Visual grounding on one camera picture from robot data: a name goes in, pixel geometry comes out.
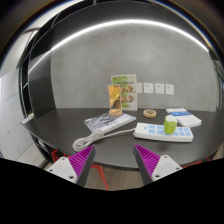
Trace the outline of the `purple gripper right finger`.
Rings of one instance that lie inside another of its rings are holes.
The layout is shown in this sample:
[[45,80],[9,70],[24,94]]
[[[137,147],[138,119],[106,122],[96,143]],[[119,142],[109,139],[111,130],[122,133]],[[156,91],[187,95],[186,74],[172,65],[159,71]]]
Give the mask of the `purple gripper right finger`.
[[138,144],[134,146],[133,154],[145,185],[182,169],[170,156],[160,156]]

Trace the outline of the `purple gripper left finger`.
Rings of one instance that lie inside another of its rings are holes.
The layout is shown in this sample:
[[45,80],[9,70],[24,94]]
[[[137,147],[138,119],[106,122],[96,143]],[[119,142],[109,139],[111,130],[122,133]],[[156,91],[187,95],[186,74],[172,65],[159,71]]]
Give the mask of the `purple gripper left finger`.
[[70,157],[59,158],[47,171],[84,187],[95,154],[95,146],[91,145]]

